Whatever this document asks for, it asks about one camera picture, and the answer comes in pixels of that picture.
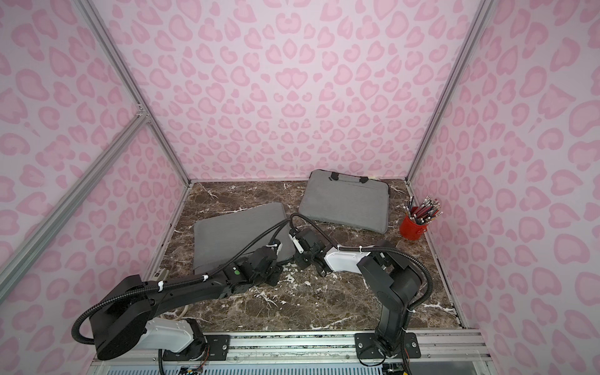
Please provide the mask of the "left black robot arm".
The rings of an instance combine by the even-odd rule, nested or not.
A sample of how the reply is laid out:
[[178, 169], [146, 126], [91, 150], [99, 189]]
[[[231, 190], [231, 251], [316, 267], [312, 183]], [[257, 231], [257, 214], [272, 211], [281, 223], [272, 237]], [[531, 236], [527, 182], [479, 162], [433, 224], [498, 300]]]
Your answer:
[[275, 286], [279, 242], [258, 248], [211, 274], [171, 281], [142, 281], [138, 275], [123, 279], [91, 313], [93, 344], [100, 360], [111, 360], [132, 349], [161, 350], [168, 359], [201, 359], [208, 349], [198, 323], [190, 319], [168, 323], [161, 314], [206, 300], [241, 294], [268, 284]]

